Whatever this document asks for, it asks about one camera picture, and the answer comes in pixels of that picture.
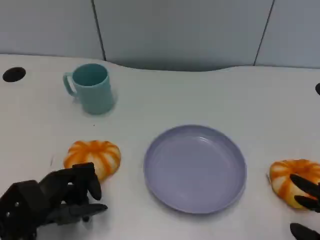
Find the black circular mark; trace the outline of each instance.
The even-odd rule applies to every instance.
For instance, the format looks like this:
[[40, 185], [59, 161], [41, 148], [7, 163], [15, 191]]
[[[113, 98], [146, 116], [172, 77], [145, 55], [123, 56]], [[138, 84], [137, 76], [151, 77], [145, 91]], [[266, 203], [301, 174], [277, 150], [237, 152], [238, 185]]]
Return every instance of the black circular mark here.
[[320, 83], [318, 83], [316, 86], [315, 86], [315, 91], [317, 94], [320, 95]]
[[5, 71], [2, 78], [8, 83], [14, 83], [21, 80], [25, 75], [26, 70], [23, 67], [13, 67]]

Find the wall seam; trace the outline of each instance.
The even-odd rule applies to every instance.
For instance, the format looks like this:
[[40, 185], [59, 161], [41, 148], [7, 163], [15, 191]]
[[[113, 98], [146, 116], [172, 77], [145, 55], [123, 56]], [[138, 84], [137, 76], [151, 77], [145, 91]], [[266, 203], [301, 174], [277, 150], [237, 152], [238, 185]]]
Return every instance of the wall seam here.
[[99, 26], [97, 11], [96, 11], [96, 5], [95, 5], [94, 0], [91, 0], [91, 5], [92, 5], [92, 10], [93, 10], [93, 15], [94, 15], [95, 26], [96, 26], [96, 30], [97, 30], [98, 37], [99, 37], [100, 48], [101, 48], [103, 60], [106, 61], [106, 52], [105, 52], [105, 48], [104, 48], [104, 42], [102, 41], [102, 37], [101, 37], [101, 31], [100, 31], [100, 26]]
[[268, 17], [266, 19], [266, 23], [265, 23], [265, 26], [264, 26], [264, 29], [263, 29], [262, 37], [261, 37], [261, 40], [260, 40], [260, 43], [259, 43], [259, 47], [258, 47], [258, 50], [257, 50], [255, 58], [254, 58], [253, 66], [255, 66], [256, 63], [257, 63], [257, 59], [258, 59], [258, 55], [259, 55], [259, 52], [260, 52], [260, 48], [261, 48], [262, 42], [263, 42], [265, 34], [266, 34], [266, 30], [267, 30], [267, 27], [268, 27], [268, 24], [269, 24], [271, 12], [274, 9], [275, 1], [276, 0], [272, 0], [272, 4], [271, 4], [270, 10], [269, 10], [269, 14], [268, 14]]

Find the mug handle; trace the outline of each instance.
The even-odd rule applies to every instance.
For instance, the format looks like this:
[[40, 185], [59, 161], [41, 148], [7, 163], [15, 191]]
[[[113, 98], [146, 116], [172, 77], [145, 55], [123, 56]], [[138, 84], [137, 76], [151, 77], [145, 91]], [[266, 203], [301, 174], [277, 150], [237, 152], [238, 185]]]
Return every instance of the mug handle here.
[[72, 77], [72, 72], [66, 72], [65, 74], [63, 74], [63, 83], [65, 86], [65, 89], [68, 92], [68, 94], [70, 94], [72, 97], [76, 97], [77, 93], [72, 91], [70, 87], [70, 83], [68, 81], [68, 77]]

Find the toy pumpkin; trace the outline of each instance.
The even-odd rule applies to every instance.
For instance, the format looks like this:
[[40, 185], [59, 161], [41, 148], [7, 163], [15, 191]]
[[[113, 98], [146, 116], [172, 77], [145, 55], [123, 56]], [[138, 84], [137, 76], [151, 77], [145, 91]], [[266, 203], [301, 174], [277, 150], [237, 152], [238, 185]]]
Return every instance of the toy pumpkin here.
[[320, 164], [307, 159], [276, 161], [270, 167], [269, 177], [273, 191], [289, 206], [304, 209], [295, 200], [295, 195], [314, 198], [298, 188], [290, 179], [296, 174], [314, 184], [320, 182]]
[[68, 150], [63, 161], [66, 169], [74, 164], [94, 164], [95, 174], [100, 182], [114, 174], [119, 168], [121, 153], [119, 148], [109, 141], [76, 141]]

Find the gray wall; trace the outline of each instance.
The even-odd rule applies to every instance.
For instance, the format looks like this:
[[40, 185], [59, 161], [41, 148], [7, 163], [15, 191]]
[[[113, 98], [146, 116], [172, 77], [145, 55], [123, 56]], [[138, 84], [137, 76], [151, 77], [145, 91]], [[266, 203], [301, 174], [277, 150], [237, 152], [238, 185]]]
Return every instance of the gray wall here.
[[108, 61], [164, 70], [253, 65], [272, 0], [94, 0]]
[[93, 1], [117, 64], [320, 68], [319, 0], [1, 0], [0, 54], [104, 59]]
[[320, 1], [275, 0], [256, 65], [320, 68]]
[[102, 59], [90, 0], [1, 0], [0, 53]]

